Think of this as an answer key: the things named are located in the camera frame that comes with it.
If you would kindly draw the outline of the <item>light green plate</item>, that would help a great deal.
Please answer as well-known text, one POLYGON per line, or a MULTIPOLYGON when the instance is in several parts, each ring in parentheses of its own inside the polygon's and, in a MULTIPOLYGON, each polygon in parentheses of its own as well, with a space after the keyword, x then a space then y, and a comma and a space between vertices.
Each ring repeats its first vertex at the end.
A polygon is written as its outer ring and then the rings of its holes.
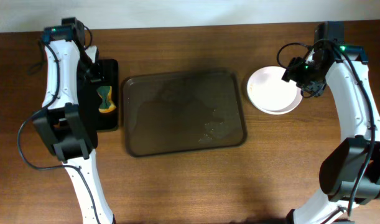
POLYGON ((302 101, 300 89, 296 88, 289 93, 270 93, 260 91, 252 93, 250 96, 251 103, 259 110, 267 114, 280 115, 294 110, 302 101))

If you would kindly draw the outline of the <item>yellow green sponge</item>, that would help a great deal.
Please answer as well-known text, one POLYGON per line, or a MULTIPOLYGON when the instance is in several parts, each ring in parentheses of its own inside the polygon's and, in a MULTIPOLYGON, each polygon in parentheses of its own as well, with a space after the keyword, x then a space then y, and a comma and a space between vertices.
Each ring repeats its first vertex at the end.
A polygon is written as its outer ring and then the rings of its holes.
POLYGON ((110 113, 117 108, 112 99, 112 86, 100 86, 96 91, 101 98, 101 103, 98 108, 100 113, 110 113))

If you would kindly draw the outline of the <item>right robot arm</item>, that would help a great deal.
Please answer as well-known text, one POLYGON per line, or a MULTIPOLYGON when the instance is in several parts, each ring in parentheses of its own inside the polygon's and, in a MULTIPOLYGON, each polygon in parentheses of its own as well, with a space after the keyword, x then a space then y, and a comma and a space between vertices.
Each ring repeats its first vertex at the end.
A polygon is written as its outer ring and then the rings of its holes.
POLYGON ((282 79, 293 81, 308 97, 326 87, 332 92, 341 143, 323 161, 320 188, 287 223, 333 223, 342 214, 380 199, 380 115, 369 85, 368 58, 361 46, 323 41, 294 57, 282 79))

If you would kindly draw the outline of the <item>pink white plate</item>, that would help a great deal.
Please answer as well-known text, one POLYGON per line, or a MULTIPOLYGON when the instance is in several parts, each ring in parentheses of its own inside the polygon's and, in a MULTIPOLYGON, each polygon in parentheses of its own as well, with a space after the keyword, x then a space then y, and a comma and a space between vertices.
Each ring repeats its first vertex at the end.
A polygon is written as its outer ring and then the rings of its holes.
POLYGON ((270 93, 289 93, 296 88, 294 82, 285 82, 281 78, 285 69, 277 66, 268 66, 255 71, 247 80, 246 94, 250 99, 252 93, 267 91, 270 93))

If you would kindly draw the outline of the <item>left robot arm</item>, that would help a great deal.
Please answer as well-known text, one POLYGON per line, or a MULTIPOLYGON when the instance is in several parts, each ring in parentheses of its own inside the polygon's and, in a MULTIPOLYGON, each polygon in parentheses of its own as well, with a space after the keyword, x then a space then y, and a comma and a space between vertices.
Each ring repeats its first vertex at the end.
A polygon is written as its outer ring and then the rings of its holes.
POLYGON ((42 43, 47 88, 31 121, 51 155, 70 176, 84 223, 115 223, 96 165, 98 131, 118 124, 118 63, 100 59, 81 22, 47 27, 42 43))

